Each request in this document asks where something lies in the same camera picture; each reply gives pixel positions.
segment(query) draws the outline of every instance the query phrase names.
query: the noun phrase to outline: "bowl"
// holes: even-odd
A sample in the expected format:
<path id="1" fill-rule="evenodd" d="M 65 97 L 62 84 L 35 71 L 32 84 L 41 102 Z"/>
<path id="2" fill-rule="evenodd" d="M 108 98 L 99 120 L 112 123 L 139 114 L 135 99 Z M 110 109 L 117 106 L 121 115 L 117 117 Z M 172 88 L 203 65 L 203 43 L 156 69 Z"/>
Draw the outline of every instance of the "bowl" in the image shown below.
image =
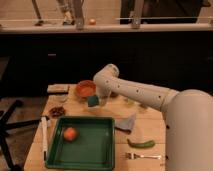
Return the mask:
<path id="1" fill-rule="evenodd" d="M 75 93 L 80 98 L 94 96 L 95 91 L 96 91 L 96 85 L 91 80 L 80 81 L 75 88 Z"/>

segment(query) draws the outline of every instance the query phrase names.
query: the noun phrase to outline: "black chair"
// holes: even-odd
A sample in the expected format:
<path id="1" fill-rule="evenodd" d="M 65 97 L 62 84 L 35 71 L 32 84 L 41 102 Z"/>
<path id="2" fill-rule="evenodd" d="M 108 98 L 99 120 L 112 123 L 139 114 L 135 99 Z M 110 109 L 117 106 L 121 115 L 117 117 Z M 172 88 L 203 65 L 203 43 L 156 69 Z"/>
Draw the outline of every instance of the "black chair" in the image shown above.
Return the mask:
<path id="1" fill-rule="evenodd" d="M 1 76 L 4 73 L 4 70 L 6 69 L 6 66 L 8 64 L 9 58 L 0 58 L 0 81 L 1 81 Z M 11 129 L 16 129 L 16 128 L 21 128 L 24 126 L 29 126 L 32 124 L 37 124 L 39 123 L 40 119 L 38 120 L 32 120 L 32 121 L 24 121 L 24 122 L 16 122 L 16 123 L 7 123 L 11 115 L 13 114 L 13 111 L 16 109 L 16 107 L 21 107 L 23 105 L 23 102 L 20 100 L 16 100 L 10 107 L 9 109 L 4 112 L 0 111 L 0 147 L 1 151 L 6 159 L 7 165 L 10 168 L 11 171 L 19 171 L 23 170 L 21 166 L 18 164 L 14 164 L 9 147 L 7 145 L 6 138 L 9 136 L 7 133 L 8 130 Z"/>

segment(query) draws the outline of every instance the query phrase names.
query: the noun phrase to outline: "food item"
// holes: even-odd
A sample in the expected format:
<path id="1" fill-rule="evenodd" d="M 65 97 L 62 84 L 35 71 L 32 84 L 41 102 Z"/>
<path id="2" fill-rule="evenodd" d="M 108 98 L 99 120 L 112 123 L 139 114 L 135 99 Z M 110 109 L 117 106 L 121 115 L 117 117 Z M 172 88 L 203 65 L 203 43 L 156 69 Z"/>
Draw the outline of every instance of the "food item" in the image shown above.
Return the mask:
<path id="1" fill-rule="evenodd" d="M 78 133 L 76 129 L 73 127 L 68 127 L 63 134 L 64 139 L 67 141 L 73 141 L 77 137 L 77 135 Z"/>
<path id="2" fill-rule="evenodd" d="M 65 109 L 61 106 L 61 107 L 53 107 L 52 109 L 50 109 L 49 114 L 51 117 L 53 118 L 57 118 L 59 116 L 65 115 Z"/>
<path id="3" fill-rule="evenodd" d="M 126 98 L 125 101 L 127 102 L 127 105 L 132 106 L 134 105 L 135 101 L 129 98 Z"/>
<path id="4" fill-rule="evenodd" d="M 134 148 L 151 148 L 155 146 L 154 140 L 146 141 L 143 143 L 134 143 L 134 142 L 131 142 L 129 139 L 127 139 L 127 142 L 130 147 L 134 147 Z"/>
<path id="5" fill-rule="evenodd" d="M 90 24 L 90 25 L 95 25 L 95 24 L 96 24 L 96 20 L 95 20 L 94 18 L 91 18 L 91 19 L 89 20 L 89 24 Z"/>

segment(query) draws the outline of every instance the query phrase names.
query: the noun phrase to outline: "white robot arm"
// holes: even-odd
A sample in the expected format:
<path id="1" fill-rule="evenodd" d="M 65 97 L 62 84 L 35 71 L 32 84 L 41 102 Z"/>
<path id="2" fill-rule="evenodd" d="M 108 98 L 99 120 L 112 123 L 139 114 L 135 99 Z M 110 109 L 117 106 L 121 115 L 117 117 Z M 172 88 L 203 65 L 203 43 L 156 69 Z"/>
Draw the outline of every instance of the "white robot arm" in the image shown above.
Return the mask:
<path id="1" fill-rule="evenodd" d="M 199 90 L 169 88 L 117 78 L 108 64 L 94 76 L 96 94 L 115 92 L 163 112 L 166 116 L 166 171 L 213 171 L 213 98 Z"/>

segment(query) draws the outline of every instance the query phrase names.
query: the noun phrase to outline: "utensil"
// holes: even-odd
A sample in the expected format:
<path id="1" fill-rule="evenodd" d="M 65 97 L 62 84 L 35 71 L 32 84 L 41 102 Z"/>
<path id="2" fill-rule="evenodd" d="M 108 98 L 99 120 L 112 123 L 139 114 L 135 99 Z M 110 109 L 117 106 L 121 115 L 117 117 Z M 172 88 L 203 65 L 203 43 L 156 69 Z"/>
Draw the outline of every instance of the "utensil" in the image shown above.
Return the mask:
<path id="1" fill-rule="evenodd" d="M 140 155 L 140 154 L 135 154 L 135 153 L 125 153 L 125 157 L 127 159 L 138 159 L 138 158 L 149 158 L 149 159 L 158 159 L 160 160 L 162 158 L 161 155 L 151 155 L 151 156 L 145 156 L 145 155 Z"/>
<path id="2" fill-rule="evenodd" d="M 46 161 L 47 157 L 47 150 L 48 150 L 48 143 L 47 143 L 47 127 L 50 126 L 50 119 L 48 116 L 42 116 L 41 117 L 41 123 L 42 123 L 42 137 L 43 137 L 43 154 L 44 154 L 44 161 Z"/>

